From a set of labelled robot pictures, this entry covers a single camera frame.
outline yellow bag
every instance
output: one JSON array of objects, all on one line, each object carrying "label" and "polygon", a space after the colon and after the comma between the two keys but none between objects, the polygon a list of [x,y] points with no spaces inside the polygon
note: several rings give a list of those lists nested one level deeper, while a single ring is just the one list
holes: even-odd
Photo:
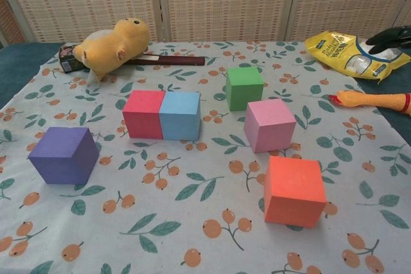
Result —
[{"label": "yellow bag", "polygon": [[396,48],[370,55],[372,46],[365,41],[354,35],[325,31],[307,39],[305,44],[308,52],[334,70],[368,80],[382,81],[392,70],[411,61],[411,57]]}]

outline hamster plush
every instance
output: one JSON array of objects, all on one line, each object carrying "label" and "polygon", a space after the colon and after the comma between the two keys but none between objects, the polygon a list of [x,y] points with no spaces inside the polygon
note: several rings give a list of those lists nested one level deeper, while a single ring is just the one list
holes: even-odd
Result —
[{"label": "hamster plush", "polygon": [[144,21],[121,19],[113,30],[99,30],[90,34],[73,49],[73,54],[90,69],[87,82],[99,82],[126,61],[142,55],[148,43],[149,30]]}]

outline cube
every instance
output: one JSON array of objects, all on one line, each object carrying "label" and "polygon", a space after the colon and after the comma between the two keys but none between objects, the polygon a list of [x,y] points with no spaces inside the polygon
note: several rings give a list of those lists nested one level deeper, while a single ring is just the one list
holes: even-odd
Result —
[{"label": "cube", "polygon": [[134,90],[123,108],[130,138],[162,139],[160,107],[165,92]]},{"label": "cube", "polygon": [[167,92],[160,108],[164,139],[196,141],[200,133],[200,94]]},{"label": "cube", "polygon": [[316,160],[271,156],[264,183],[264,220],[313,228],[326,193]]},{"label": "cube", "polygon": [[244,132],[254,153],[288,148],[295,128],[295,118],[281,99],[250,102]]},{"label": "cube", "polygon": [[229,110],[246,110],[248,102],[261,100],[263,86],[263,79],[256,67],[228,69],[225,94]]},{"label": "cube", "polygon": [[98,155],[88,128],[51,127],[28,158],[48,184],[86,184]]}]

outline blue cube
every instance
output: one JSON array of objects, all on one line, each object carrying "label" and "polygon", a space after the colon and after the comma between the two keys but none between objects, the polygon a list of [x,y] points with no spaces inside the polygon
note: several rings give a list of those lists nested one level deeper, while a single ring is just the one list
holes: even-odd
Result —
[{"label": "blue cube", "polygon": [[196,141],[200,133],[200,94],[167,92],[160,108],[163,139]]}]

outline red cube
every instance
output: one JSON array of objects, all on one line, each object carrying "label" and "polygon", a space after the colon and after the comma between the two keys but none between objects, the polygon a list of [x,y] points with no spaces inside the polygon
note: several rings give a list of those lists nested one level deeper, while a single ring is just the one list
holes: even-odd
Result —
[{"label": "red cube", "polygon": [[165,92],[135,90],[123,109],[130,138],[162,139],[160,107]]},{"label": "red cube", "polygon": [[318,161],[270,157],[264,184],[266,222],[313,228],[326,202]]}]

